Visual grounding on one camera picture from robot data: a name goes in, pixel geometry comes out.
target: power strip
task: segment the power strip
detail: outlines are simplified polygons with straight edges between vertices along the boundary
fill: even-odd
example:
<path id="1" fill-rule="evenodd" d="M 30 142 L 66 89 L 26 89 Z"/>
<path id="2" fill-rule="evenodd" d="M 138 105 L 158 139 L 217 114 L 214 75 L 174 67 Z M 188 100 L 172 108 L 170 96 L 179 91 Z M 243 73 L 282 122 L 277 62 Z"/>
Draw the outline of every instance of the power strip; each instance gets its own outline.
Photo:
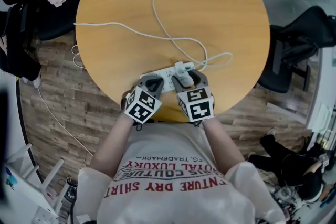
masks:
<path id="1" fill-rule="evenodd" d="M 145 75 L 153 75 L 153 74 L 158 75 L 164 80 L 164 86 L 162 92 L 169 92 L 175 90 L 174 84 L 172 82 L 172 76 L 176 76 L 183 86 L 193 85 L 194 81 L 187 72 L 188 70 L 191 70 L 193 68 L 194 64 L 192 62 L 188 63 L 178 62 L 173 67 L 168 67 L 150 73 L 142 74 L 140 78 L 142 78 Z"/>

